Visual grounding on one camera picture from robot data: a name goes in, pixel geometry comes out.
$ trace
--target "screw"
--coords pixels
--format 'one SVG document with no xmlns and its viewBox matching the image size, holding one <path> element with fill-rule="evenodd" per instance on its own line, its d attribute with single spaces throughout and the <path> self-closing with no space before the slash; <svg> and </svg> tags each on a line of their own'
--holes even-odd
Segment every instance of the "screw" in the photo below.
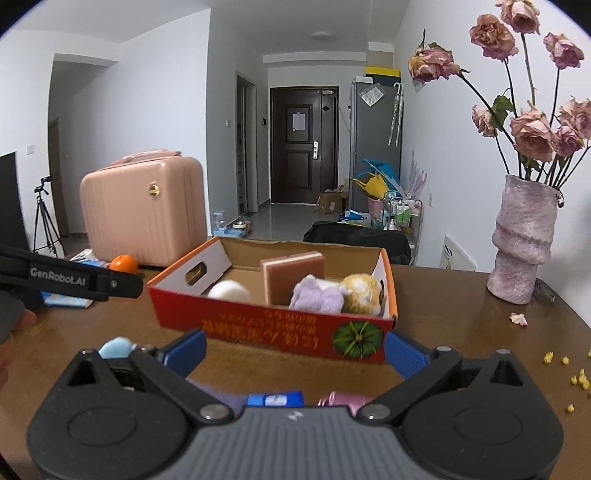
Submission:
<svg viewBox="0 0 591 480">
<path fill-rule="evenodd" d="M 391 411 L 386 405 L 370 403 L 364 406 L 360 413 L 368 420 L 383 420 L 390 415 Z"/>
<path fill-rule="evenodd" d="M 206 420 L 221 420 L 230 415 L 230 409 L 221 403 L 211 403 L 202 407 L 199 414 Z"/>
</svg>

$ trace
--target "wooden table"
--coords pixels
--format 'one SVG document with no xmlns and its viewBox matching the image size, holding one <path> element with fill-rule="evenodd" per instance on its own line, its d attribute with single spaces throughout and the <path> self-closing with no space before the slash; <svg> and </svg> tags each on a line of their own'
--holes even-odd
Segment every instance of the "wooden table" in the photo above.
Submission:
<svg viewBox="0 0 591 480">
<path fill-rule="evenodd" d="M 591 374 L 591 330 L 564 302 L 533 300 L 513 306 L 486 291 L 486 274 L 394 266 L 401 332 L 424 345 L 450 345 L 465 356 L 488 356 L 494 349 L 515 352 L 560 418 L 565 444 L 552 480 L 589 478 L 591 400 L 569 378 L 580 368 Z M 524 312 L 527 328 L 513 325 L 512 312 Z M 139 300 L 112 299 L 87 310 L 51 309 L 39 322 L 15 334 L 17 357 L 11 379 L 0 394 L 0 452 L 23 480 L 38 478 L 25 434 L 48 390 L 82 348 L 100 347 L 115 336 L 162 346 L 178 332 L 159 327 L 146 293 Z M 551 365 L 542 362 L 554 351 Z M 570 365 L 560 358 L 567 355 Z M 289 355 L 210 341 L 206 360 L 191 377 L 231 393 L 303 390 L 315 403 L 331 390 L 378 395 L 400 382 L 386 365 L 360 365 Z M 574 404 L 576 411 L 565 408 Z"/>
</svg>

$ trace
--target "yellow plush toy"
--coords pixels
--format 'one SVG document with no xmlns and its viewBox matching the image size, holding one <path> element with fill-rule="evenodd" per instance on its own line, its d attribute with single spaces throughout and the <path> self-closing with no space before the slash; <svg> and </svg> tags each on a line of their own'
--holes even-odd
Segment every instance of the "yellow plush toy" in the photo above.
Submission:
<svg viewBox="0 0 591 480">
<path fill-rule="evenodd" d="M 382 286 L 378 280 L 367 273 L 357 273 L 345 277 L 339 285 L 345 293 L 343 313 L 379 315 Z"/>
</svg>

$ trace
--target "dark brown door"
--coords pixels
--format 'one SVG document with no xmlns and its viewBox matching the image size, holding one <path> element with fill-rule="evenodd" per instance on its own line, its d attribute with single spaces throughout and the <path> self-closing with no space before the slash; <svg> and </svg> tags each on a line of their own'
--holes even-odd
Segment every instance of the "dark brown door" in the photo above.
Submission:
<svg viewBox="0 0 591 480">
<path fill-rule="evenodd" d="M 64 187 L 61 180 L 60 127 L 57 120 L 47 128 L 47 149 L 49 153 L 49 175 L 57 175 L 57 180 L 51 182 L 51 196 L 53 197 L 53 208 L 56 212 L 57 229 L 60 236 L 69 236 L 70 227 L 66 213 Z"/>
<path fill-rule="evenodd" d="M 338 88 L 271 89 L 271 199 L 316 203 L 336 188 Z"/>
</svg>

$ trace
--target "pink textured vase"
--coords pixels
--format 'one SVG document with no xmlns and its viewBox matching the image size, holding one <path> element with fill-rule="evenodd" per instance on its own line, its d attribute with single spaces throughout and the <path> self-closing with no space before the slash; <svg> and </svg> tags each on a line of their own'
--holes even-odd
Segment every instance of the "pink textured vase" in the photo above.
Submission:
<svg viewBox="0 0 591 480">
<path fill-rule="evenodd" d="M 550 260 L 558 191 L 537 181 L 505 177 L 501 211 L 492 242 L 499 249 L 488 290 L 496 297 L 525 305 L 534 292 L 538 265 Z"/>
</svg>

